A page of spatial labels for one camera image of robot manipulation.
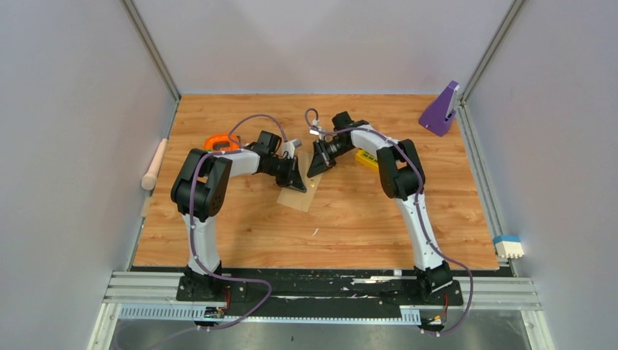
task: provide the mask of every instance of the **purple object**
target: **purple object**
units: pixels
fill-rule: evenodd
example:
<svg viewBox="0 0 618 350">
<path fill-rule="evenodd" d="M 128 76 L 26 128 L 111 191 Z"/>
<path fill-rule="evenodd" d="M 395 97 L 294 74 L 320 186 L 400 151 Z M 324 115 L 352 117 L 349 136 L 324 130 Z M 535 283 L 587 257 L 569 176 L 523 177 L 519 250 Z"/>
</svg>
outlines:
<svg viewBox="0 0 618 350">
<path fill-rule="evenodd" d="M 444 136 L 455 119 L 455 102 L 459 83 L 453 80 L 425 109 L 418 123 L 438 136 Z"/>
</svg>

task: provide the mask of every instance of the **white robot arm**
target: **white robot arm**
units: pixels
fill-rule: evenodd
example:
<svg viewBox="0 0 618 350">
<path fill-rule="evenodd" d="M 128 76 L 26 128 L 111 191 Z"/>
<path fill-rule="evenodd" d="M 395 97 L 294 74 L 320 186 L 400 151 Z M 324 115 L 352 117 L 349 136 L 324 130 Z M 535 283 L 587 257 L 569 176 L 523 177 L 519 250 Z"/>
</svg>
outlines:
<svg viewBox="0 0 618 350">
<path fill-rule="evenodd" d="M 313 142 L 313 160 L 308 176 L 312 177 L 332 168 L 337 163 L 336 157 L 354 148 L 361 148 L 376 157 L 382 188 L 389 198 L 394 199 L 402 213 L 408 236 L 412 242 L 414 265 L 420 271 L 421 278 L 425 279 L 426 291 L 431 294 L 449 286 L 453 282 L 450 268 L 447 262 L 429 246 L 429 242 L 432 242 L 435 247 L 438 247 L 434 231 L 429 223 L 425 193 L 417 193 L 421 185 L 418 176 L 409 164 L 403 168 L 397 165 L 397 161 L 403 162 L 404 159 L 395 150 L 393 144 L 398 144 L 399 148 L 411 159 L 422 177 L 422 183 L 425 182 L 421 161 L 412 141 L 400 141 L 387 136 L 379 136 L 378 133 L 371 133 L 368 130 L 374 131 L 375 129 L 369 123 L 364 120 L 354 122 L 347 112 L 337 114 L 332 122 L 335 125 L 335 131 L 339 133 L 334 135 L 330 141 L 319 139 Z"/>
<path fill-rule="evenodd" d="M 225 199 L 227 182 L 231 177 L 243 174 L 265 173 L 275 177 L 280 187 L 288 187 L 300 192 L 307 189 L 302 183 L 298 169 L 298 157 L 294 155 L 300 140 L 286 141 L 281 144 L 282 155 L 275 152 L 281 144 L 281 138 L 273 133 L 262 131 L 257 142 L 245 149 L 208 155 L 201 149 L 192 149 L 184 161 L 180 174 L 171 190 L 171 199 L 177 204 L 182 214 L 187 234 L 191 234 L 191 217 L 189 203 L 193 195 L 193 239 L 195 254 L 204 266 L 212 272 L 219 272 L 221 261 L 216 249 L 216 214 Z M 198 176 L 207 176 L 206 182 L 197 180 L 195 192 L 191 193 L 195 170 L 200 159 L 205 158 L 198 170 Z M 201 283 L 205 290 L 211 292 L 208 298 L 219 291 L 219 286 L 209 276 L 204 276 L 194 257 L 189 258 L 185 276 Z"/>
</svg>

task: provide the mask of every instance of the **wooden stick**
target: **wooden stick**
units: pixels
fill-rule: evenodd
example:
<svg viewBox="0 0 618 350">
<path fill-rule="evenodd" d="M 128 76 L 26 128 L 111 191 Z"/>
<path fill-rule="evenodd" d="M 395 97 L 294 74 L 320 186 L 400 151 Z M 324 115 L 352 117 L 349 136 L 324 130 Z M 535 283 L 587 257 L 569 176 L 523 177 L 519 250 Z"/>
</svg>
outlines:
<svg viewBox="0 0 618 350">
<path fill-rule="evenodd" d="M 146 175 L 141 178 L 141 186 L 145 190 L 152 190 L 155 188 L 157 184 L 157 176 L 159 175 L 159 169 L 161 168 L 161 163 L 163 162 L 163 155 L 165 154 L 165 148 L 168 146 L 168 140 L 163 139 L 157 148 L 154 157 L 152 158 L 152 163 L 150 163 L 150 168 L 146 172 Z"/>
</svg>

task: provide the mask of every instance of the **gray floor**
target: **gray floor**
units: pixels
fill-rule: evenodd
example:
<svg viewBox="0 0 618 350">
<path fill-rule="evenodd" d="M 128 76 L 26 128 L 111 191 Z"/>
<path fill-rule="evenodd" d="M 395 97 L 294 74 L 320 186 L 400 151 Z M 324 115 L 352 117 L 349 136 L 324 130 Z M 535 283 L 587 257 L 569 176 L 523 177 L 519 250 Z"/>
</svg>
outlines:
<svg viewBox="0 0 618 350">
<path fill-rule="evenodd" d="M 452 325 L 461 315 L 449 312 Z M 163 338 L 194 327 L 192 322 L 122 320 L 117 345 L 123 350 L 148 349 Z M 530 349 L 519 311 L 471 311 L 459 329 L 434 338 L 412 326 L 265 324 L 246 322 L 227 330 L 188 332 L 156 349 L 344 350 L 344 349 Z"/>
</svg>

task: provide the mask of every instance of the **white wall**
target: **white wall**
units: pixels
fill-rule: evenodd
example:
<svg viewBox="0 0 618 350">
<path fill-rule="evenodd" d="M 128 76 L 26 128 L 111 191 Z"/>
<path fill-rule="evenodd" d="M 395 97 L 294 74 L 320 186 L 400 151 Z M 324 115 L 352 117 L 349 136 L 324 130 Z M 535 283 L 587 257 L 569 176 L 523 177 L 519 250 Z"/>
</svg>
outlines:
<svg viewBox="0 0 618 350">
<path fill-rule="evenodd" d="M 618 3 L 529 1 L 469 103 L 558 349 L 615 349 Z"/>
<path fill-rule="evenodd" d="M 0 349 L 84 349 L 173 102 L 118 0 L 0 3 Z"/>
<path fill-rule="evenodd" d="M 438 93 L 511 0 L 136 0 L 182 93 Z"/>
</svg>

